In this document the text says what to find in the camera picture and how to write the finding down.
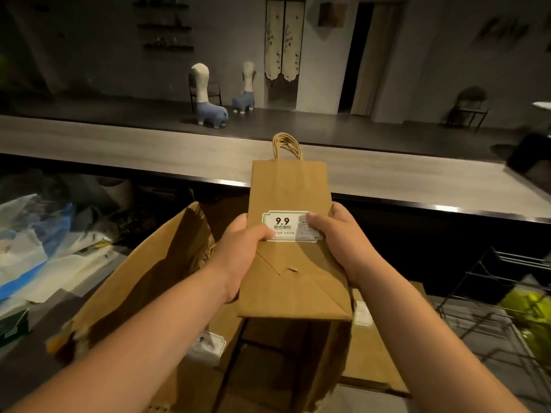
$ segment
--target forearm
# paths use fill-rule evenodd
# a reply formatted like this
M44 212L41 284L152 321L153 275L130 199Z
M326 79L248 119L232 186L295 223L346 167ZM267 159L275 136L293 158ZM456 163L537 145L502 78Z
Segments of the forearm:
M162 294L12 413L140 412L224 304L207 266Z
M422 411L527 411L390 264L377 258L357 278L377 329Z

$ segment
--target blue and white animal figure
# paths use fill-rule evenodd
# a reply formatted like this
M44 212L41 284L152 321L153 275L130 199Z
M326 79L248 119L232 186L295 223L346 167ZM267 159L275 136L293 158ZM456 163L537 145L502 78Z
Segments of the blue and white animal figure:
M191 70L197 87L197 124L202 126L205 121L208 121L212 122L215 129L220 129L220 126L225 126L228 122L228 111L208 101L208 68L204 64L195 64Z
M247 108L253 110L255 107L255 93L252 91L252 80L255 75L255 65L252 62L245 62L243 64L243 81L245 88L241 91L240 97L234 97L231 100L231 107L234 109L234 113L244 114Z

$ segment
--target wooden countertop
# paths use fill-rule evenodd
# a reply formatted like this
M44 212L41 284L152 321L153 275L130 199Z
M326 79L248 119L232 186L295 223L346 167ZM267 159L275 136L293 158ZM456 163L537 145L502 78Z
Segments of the wooden countertop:
M499 163L311 145L302 151L327 162L332 193L551 219L551 196ZM253 160L273 158L262 140L10 116L0 116L0 153L233 185L249 183Z

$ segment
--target person's left arm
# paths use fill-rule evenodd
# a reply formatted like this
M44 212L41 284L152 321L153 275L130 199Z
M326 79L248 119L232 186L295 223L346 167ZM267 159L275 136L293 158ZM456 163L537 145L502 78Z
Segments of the person's left arm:
M266 225L246 229L246 215L228 227L206 266L146 306L83 359L69 365L10 413L137 413L249 269Z

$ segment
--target shelf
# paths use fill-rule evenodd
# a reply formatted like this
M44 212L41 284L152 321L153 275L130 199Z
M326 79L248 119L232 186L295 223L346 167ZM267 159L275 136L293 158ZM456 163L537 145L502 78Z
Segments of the shelf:
M142 45L145 50L163 50L165 52L193 52L193 46L187 45L155 45L153 43L145 43Z
M138 28L142 30L167 30L169 32L182 32L182 33L191 32L191 26L155 25L153 23L144 23L144 24L138 25Z
M134 7L137 7L139 9L179 9L179 10L187 10L189 8L189 5L187 4L170 4L170 3L160 3L160 4L143 4L139 1L136 1L135 3L132 3Z

